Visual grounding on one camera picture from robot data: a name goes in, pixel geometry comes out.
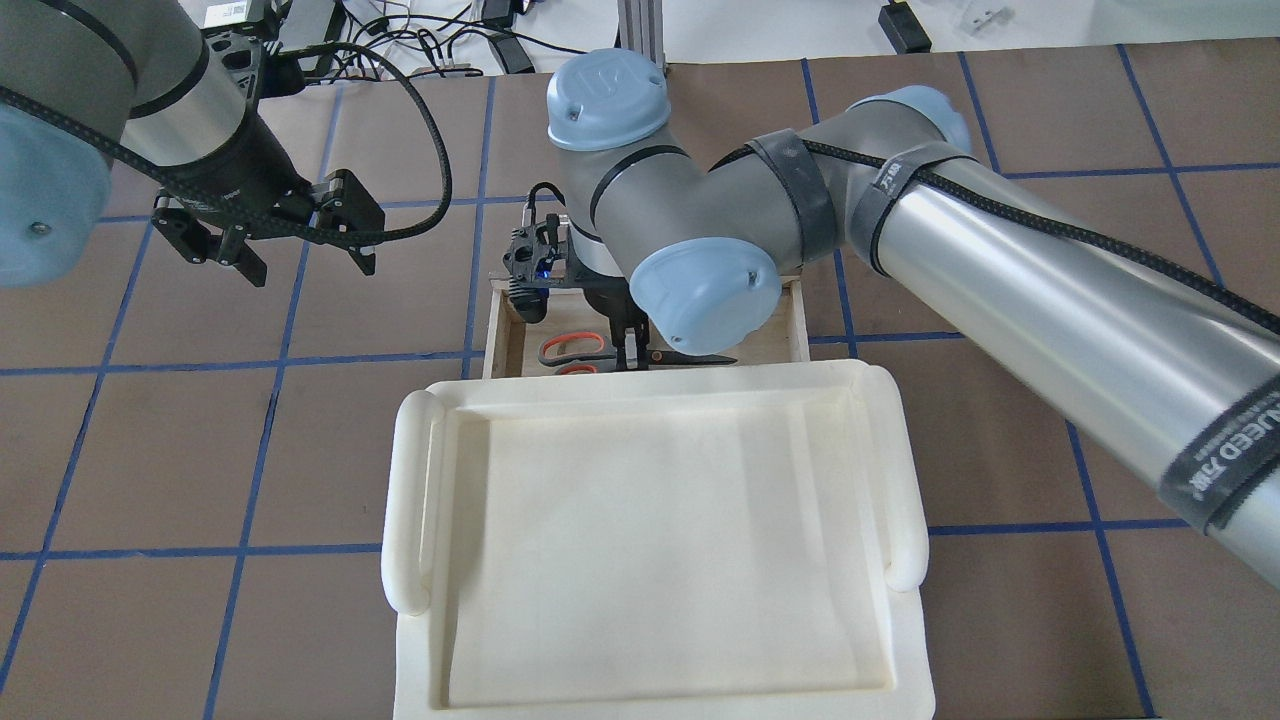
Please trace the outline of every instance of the grid line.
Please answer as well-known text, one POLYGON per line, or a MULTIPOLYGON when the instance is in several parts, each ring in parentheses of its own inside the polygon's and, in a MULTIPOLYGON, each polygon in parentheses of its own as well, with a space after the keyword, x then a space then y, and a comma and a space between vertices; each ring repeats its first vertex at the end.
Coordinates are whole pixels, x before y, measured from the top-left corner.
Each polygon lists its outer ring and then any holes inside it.
MULTIPOLYGON (((484 101, 484 140, 480 145, 480 182, 476 183, 476 197, 480 202, 476 205, 475 227, 471 228, 471 281, 467 290, 467 325, 466 332, 462 334, 462 347, 471 350, 475 345, 476 333, 476 295, 480 292, 480 250, 484 245, 484 200, 485 191, 489 184, 489 145, 493 140, 493 102, 497 96, 498 81, 497 78, 489 78, 489 91, 485 95, 484 101)), ((470 360, 462 361, 462 373, 458 375, 463 380, 471 378, 471 363, 470 360)))
POLYGON ((28 375, 92 375, 134 373, 209 373, 228 370, 261 370, 284 365, 348 365, 352 363, 399 363, 406 360, 470 360, 484 355, 481 350, 445 350, 439 352, 385 352, 374 355, 306 355, 284 360, 236 360, 228 363, 161 363, 155 365, 97 365, 54 368, 3 368, 0 378, 28 375))
POLYGON ((929 340, 965 340, 965 334, 951 331, 927 331, 916 333, 874 333, 858 336, 858 342, 922 342, 929 340))
POLYGON ((1169 173, 1169 181, 1174 183, 1174 192, 1178 193, 1178 202, 1183 206, 1183 214, 1187 215, 1187 222, 1192 227, 1192 234, 1196 236, 1196 245, 1199 246, 1201 255, 1204 256, 1204 263, 1208 265, 1210 277, 1213 282, 1226 287, 1222 282, 1222 273, 1217 269, 1217 261, 1213 260, 1213 254, 1208 249, 1208 242, 1204 240, 1204 233, 1201 231, 1199 220, 1196 219, 1196 213, 1192 210, 1192 204, 1187 200, 1187 191, 1183 190, 1183 183, 1178 178, 1178 172, 1174 170, 1174 161, 1169 156, 1169 149, 1165 147, 1165 141, 1160 136, 1160 128, 1156 127, 1156 118, 1151 114, 1151 108, 1147 105, 1147 96, 1142 92, 1142 86, 1138 83, 1138 76, 1133 72, 1133 63, 1129 60, 1129 51, 1125 50, 1124 45, 1116 45, 1116 53, 1120 54, 1120 63, 1124 65, 1124 72, 1129 76, 1129 85, 1133 87, 1133 94, 1138 99, 1138 106, 1142 108, 1142 117, 1147 120, 1147 129, 1151 131, 1151 138, 1156 141, 1156 149, 1160 150, 1160 159, 1165 163, 1165 172, 1169 173))
MULTIPOLYGON (((1102 520, 1107 532, 1165 530, 1190 528, 1176 518, 1152 518, 1132 520, 1102 520)), ((956 536, 1015 536, 1036 533, 1088 533, 1094 524, 1089 520, 1057 523, 992 523, 977 525, 929 525, 931 537, 956 536)), ((260 557, 260 556, 305 556, 305 555, 357 555, 381 552, 380 542, 371 543, 325 543, 325 544, 260 544, 260 546, 193 546, 193 547, 124 547, 99 550, 52 550, 44 556, 45 561, 76 560, 128 560, 132 557, 260 557)), ((40 551, 0 552, 0 562, 29 562, 41 557, 40 551)))
POLYGON ((88 434, 90 423, 93 420, 93 410, 97 407, 97 398, 102 392, 102 382, 106 379, 106 366, 111 361, 111 354, 115 352, 115 342, 120 337, 120 328, 124 327, 124 315, 129 309, 129 301, 133 299, 133 288, 137 286, 138 274, 142 272, 142 259, 146 256, 147 246, 151 242, 151 232, 152 228, 150 224, 142 231, 142 240, 138 242, 138 251, 133 258, 133 268, 129 270, 129 281, 125 283, 124 293, 120 296, 120 307, 115 313, 115 323, 111 325, 106 347, 102 350, 102 363, 93 379, 93 391, 90 393, 88 402, 84 406, 84 416, 81 420, 79 430, 76 433, 76 442, 72 445, 70 456, 67 460, 67 470, 63 473, 63 480, 58 488, 58 498, 54 501, 54 510, 49 516, 49 525, 45 528, 45 538, 40 552, 35 557, 36 562, 31 570, 31 578, 27 580, 27 589, 22 596, 22 606, 18 610, 18 618, 14 620, 9 643, 5 646, 4 660, 0 661, 0 693, 4 692, 5 683, 9 680, 9 673, 13 670, 13 661, 18 653, 18 643, 22 641, 27 616, 31 614, 31 606, 36 600, 36 588, 40 585, 45 560, 52 550, 58 523, 61 519, 63 507, 67 505, 67 495, 70 492, 72 479, 76 477, 76 466, 79 464, 79 455, 84 447, 84 437, 88 434))
POLYGON ((1129 626, 1129 611, 1125 610, 1124 593, 1120 591, 1120 579, 1116 575, 1115 561, 1111 557, 1111 544, 1107 542, 1107 530, 1102 523, 1102 515, 1098 512, 1098 498, 1093 495, 1093 479, 1089 477, 1089 466, 1084 460, 1080 434, 1070 420, 1066 423, 1066 434, 1071 442, 1071 455, 1075 457, 1075 468, 1080 474, 1084 502, 1089 506, 1089 521, 1093 525, 1093 536, 1098 541, 1098 552, 1102 555, 1102 570, 1107 575, 1107 587, 1111 589, 1111 603, 1115 606, 1116 621, 1120 624, 1120 638, 1124 641, 1125 655, 1129 657, 1129 670, 1133 673, 1138 701, 1142 703, 1144 716, 1155 717, 1156 710, 1151 703, 1151 692, 1147 689, 1147 678, 1142 671, 1142 659, 1138 657, 1138 644, 1133 639, 1133 628, 1129 626))
POLYGON ((1004 173, 1007 179, 1039 179, 1039 178, 1096 178, 1110 176, 1164 176, 1170 172, 1178 174, 1196 173, 1240 173, 1251 170, 1276 170, 1280 163, 1229 163, 1221 165, 1174 165, 1162 168, 1107 168, 1097 170, 1032 170, 1025 173, 1004 173))
POLYGON ((969 100, 973 102, 974 117, 978 118, 978 132, 982 133, 982 143, 987 147, 987 159, 991 169, 1000 173, 1000 159, 996 158, 996 145, 991 141, 991 131, 987 128, 987 115, 982 111, 982 101, 978 100, 978 86, 973 82, 973 72, 969 70, 969 59, 964 53, 956 53, 960 60, 960 72, 964 73, 964 83, 969 88, 969 100))
MULTIPOLYGON (((334 95, 333 108, 329 114, 329 132, 325 137, 324 154, 320 158, 320 176, 328 172, 333 155, 334 137, 338 129, 338 118, 342 114, 343 88, 338 88, 334 95)), ((257 446, 257 457, 253 461, 253 480, 250 483, 248 500, 244 503, 244 521, 241 527, 241 550, 236 555, 236 568, 232 570, 230 588, 227 592, 227 610, 223 612, 223 625, 218 634, 218 650, 214 652, 214 669, 209 676, 209 694, 205 697, 205 720, 212 720, 214 707, 218 702, 218 688, 221 683, 223 667, 227 660, 227 647, 230 644, 232 624, 236 619, 236 605, 239 600, 239 585, 244 577, 244 559, 247 555, 250 536, 253 532, 253 518, 257 511, 259 492, 262 487, 262 471, 266 468, 266 454, 271 443, 271 429, 275 425, 275 410, 280 401, 280 389, 284 387, 284 372, 288 366, 289 345, 293 340, 293 323, 298 313, 298 301, 302 297, 302 283, 306 278, 307 258, 310 256, 310 243, 302 245, 298 254, 298 269, 293 277, 293 292, 289 296, 289 311, 284 319, 284 332, 280 333, 280 352, 276 357, 275 380, 271 386, 271 398, 268 401, 266 413, 262 418, 262 436, 257 446)))

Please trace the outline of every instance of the black cable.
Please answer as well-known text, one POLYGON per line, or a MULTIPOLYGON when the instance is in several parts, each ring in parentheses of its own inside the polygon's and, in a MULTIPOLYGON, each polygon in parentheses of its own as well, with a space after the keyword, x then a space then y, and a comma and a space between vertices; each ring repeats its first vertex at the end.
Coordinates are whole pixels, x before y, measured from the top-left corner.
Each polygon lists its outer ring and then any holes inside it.
POLYGON ((444 51, 449 54, 449 59, 451 60, 453 59, 453 44, 457 42, 460 38, 466 37, 468 35, 479 35, 480 37, 485 38, 485 41, 488 41, 490 45, 493 45, 493 40, 494 38, 493 38, 492 35, 484 32, 483 29, 476 29, 474 27, 465 27, 465 28, 460 29, 458 32, 454 32, 453 35, 451 35, 444 41, 444 51))
MULTIPOLYGON (((873 155, 855 152, 852 150, 837 147, 835 145, 827 145, 824 142, 805 140, 804 146, 814 155, 824 155, 827 158, 835 158, 837 160, 845 160, 847 163, 855 163, 859 165, 867 165, 869 168, 877 168, 877 169, 884 165, 883 158, 876 158, 873 155)), ((716 168, 727 165, 728 163, 740 160, 753 154, 754 151, 748 146, 739 147, 737 150, 733 150, 732 152, 722 158, 719 161, 717 161, 716 165, 712 167, 712 169, 714 170, 716 168)), ((1276 316, 1274 313, 1266 310, 1265 307, 1256 305, 1254 302, 1251 302, 1249 300, 1226 290, 1225 287, 1221 287, 1220 284, 1201 275, 1199 273, 1184 268, 1178 263, 1174 263, 1172 260, 1156 255, 1155 252, 1143 250, 1135 245, 1124 242, 1123 240, 1117 240, 1102 234, 1100 232, 1091 231, 1088 228, 1082 228, 1079 225, 1064 223, 1062 220, 1046 218, 1043 215, 1023 210, 1021 208, 1015 208, 1006 202, 1001 202, 992 197, 987 197, 986 195, 975 192, 929 169, 919 170, 915 174, 915 179, 919 181, 922 184, 932 187, 933 190, 937 190, 943 195, 947 195, 966 205, 977 208, 983 213, 988 213, 997 218, 1002 218, 1011 223, 1016 223, 1024 228, 1042 232, 1044 234, 1082 242, 1091 247, 1096 247, 1105 252, 1110 252, 1111 255, 1115 255, 1117 258, 1129 260, 1130 263, 1142 265, 1148 270, 1155 270, 1165 275, 1166 278, 1178 282, 1183 286, 1187 286, 1194 290, 1196 292, 1208 297, 1210 300, 1213 300, 1215 302, 1222 305, 1228 310, 1234 311, 1235 314, 1262 327, 1263 329, 1267 329, 1275 334, 1280 334, 1280 316, 1276 316)))
POLYGON ((303 47, 301 50, 292 50, 288 53, 282 53, 282 59, 293 58, 314 58, 316 55, 324 55, 333 53, 335 50, 352 50, 360 53, 369 59, 376 61, 378 64, 387 68, 396 81, 404 87, 408 92, 410 99, 417 108, 419 113, 422 115, 422 120, 426 123, 428 132, 431 136, 431 143, 435 146, 436 155, 440 159, 440 204, 435 206, 435 210, 424 220, 420 220, 412 225, 398 228, 394 231, 333 231, 333 229, 320 229, 310 225, 303 225, 300 223, 293 223, 289 220, 283 220, 268 213, 261 213, 243 206, 239 201, 228 200, 219 195, 206 192, 193 184, 187 183, 172 174, 168 169, 161 168, 147 160, 142 155, 124 147, 115 140, 97 132, 96 129, 69 118, 42 102, 32 100, 20 92, 10 90, 8 87, 0 86, 0 102, 5 105, 12 105, 33 118, 49 123, 50 126, 70 135, 72 137, 79 138, 88 145, 91 145, 99 152, 108 155, 124 163, 125 165, 138 170, 140 173, 157 181, 166 190, 173 192, 182 200, 189 200, 192 202, 198 202, 207 205, 218 213, 223 213, 241 222, 247 222, 256 231, 265 231, 276 236, 294 236, 302 240, 321 243, 321 245, 337 245, 348 250, 379 245, 381 242, 390 242, 394 240, 402 240, 406 237, 413 237, 422 234, 426 231, 440 224, 444 219, 444 214, 449 209, 449 201, 453 197, 453 173, 449 168, 449 155, 444 149, 444 140, 440 137, 440 129, 435 124, 435 118, 431 117, 431 110, 426 106, 426 101, 419 94, 413 83, 402 73, 394 64, 392 64, 387 58, 383 58, 378 53, 362 47, 360 45, 353 45, 349 42, 324 42, 320 45, 312 45, 310 47, 303 47))
POLYGON ((435 32, 444 32, 444 28, 447 28, 451 24, 457 23, 458 20, 461 20, 462 15, 465 15, 467 13, 467 10, 470 10, 474 5, 475 5, 475 3, 467 3, 466 8, 462 8, 461 10, 458 10, 458 14, 453 15, 452 18, 448 19, 448 22, 445 22, 440 27, 435 28, 435 32))
MULTIPOLYGON (((503 35, 503 36, 509 36, 509 37, 518 37, 521 40, 532 42, 534 45, 540 45, 543 47, 547 47, 548 50, 556 50, 557 53, 568 53, 571 55, 585 55, 586 54, 586 50, 577 50, 575 47, 564 47, 563 45, 556 45, 556 44, 552 44, 552 42, 547 42, 545 40, 539 40, 536 37, 531 37, 531 36, 524 35, 521 32, 516 32, 513 29, 503 29, 503 28, 489 27, 489 26, 486 26, 484 23, 477 23, 477 22, 471 22, 471 20, 460 20, 457 18, 447 18, 444 15, 426 15, 426 14, 421 14, 421 13, 408 13, 408 14, 404 14, 404 15, 394 15, 394 17, 397 17, 397 18, 407 18, 407 19, 415 19, 415 20, 436 20, 436 22, 447 23, 447 26, 448 24, 460 24, 460 26, 463 26, 463 27, 467 27, 467 28, 488 29, 488 31, 492 31, 492 32, 494 32, 497 35, 503 35)), ((375 24, 378 24, 380 22, 384 22, 388 18, 385 18, 385 17, 384 18, 375 18, 375 19, 369 20, 367 23, 362 24, 360 27, 360 29, 356 31, 356 38, 358 40, 360 36, 364 35, 365 32, 367 32, 367 29, 370 27, 372 27, 372 26, 375 26, 375 24)))
MULTIPOLYGON (((466 10, 467 9, 463 8, 458 13, 458 17, 461 17, 462 13, 465 13, 466 10)), ((413 74, 410 76, 411 78, 425 77, 428 74, 436 74, 439 77, 448 77, 451 73, 453 73, 453 74, 461 73, 463 77, 480 77, 480 76, 484 74, 484 72, 480 70, 479 68, 442 68, 440 64, 439 64, 439 61, 436 61, 436 58, 439 58, 440 61, 443 61, 445 59, 445 51, 444 51, 443 44, 440 42, 440 40, 438 37, 435 37, 435 35, 430 29, 428 29, 425 27, 419 28, 419 29, 415 31, 415 29, 410 29, 408 24, 406 24, 406 27, 403 27, 403 28, 388 29, 388 31, 381 32, 381 33, 374 36, 372 38, 370 38, 370 41, 365 42, 364 46, 366 49, 372 50, 372 49, 380 47, 383 45, 387 45, 389 42, 394 42, 396 45, 398 45, 401 47, 404 47, 404 49, 408 49, 408 50, 412 50, 415 53, 419 53, 419 51, 422 53, 422 55, 426 58, 426 61, 431 65, 433 72, 430 72, 430 73, 416 72, 416 73, 413 73, 413 74), (412 47, 412 46, 410 46, 404 41, 413 41, 413 42, 417 44, 417 47, 412 47)), ((352 54, 348 54, 346 58, 343 58, 343 59, 339 60, 339 64, 338 64, 337 69, 332 70, 325 78, 320 78, 320 79, 328 79, 329 85, 333 85, 333 83, 338 82, 339 79, 376 79, 376 81, 380 81, 381 78, 378 77, 376 73, 375 73, 375 77, 370 78, 369 73, 364 68, 364 60, 362 60, 362 58, 358 54, 352 53, 352 54), (351 68, 352 61, 355 61, 356 67, 360 68, 360 76, 348 76, 348 74, 344 74, 351 68)))
POLYGON ((552 192, 552 195, 556 196, 556 201, 557 202, 559 202, 561 205, 564 204, 564 193, 561 192, 559 188, 556 187, 554 183, 549 183, 549 182, 545 182, 545 181, 540 182, 540 183, 535 184, 534 187, 529 188, 529 197, 525 200, 525 209, 529 210, 529 215, 531 218, 538 218, 538 191, 539 190, 549 190, 552 192))
MULTIPOLYGON (((425 77, 451 77, 451 76, 484 77, 484 70, 481 70, 480 68, 431 68, 431 69, 419 70, 406 77, 408 77, 408 79, 420 79, 425 77)), ((342 79, 344 82, 387 82, 367 76, 347 76, 338 79, 342 79)), ((307 83, 307 86, 324 85, 325 82, 332 83, 333 79, 332 78, 312 79, 307 83)))

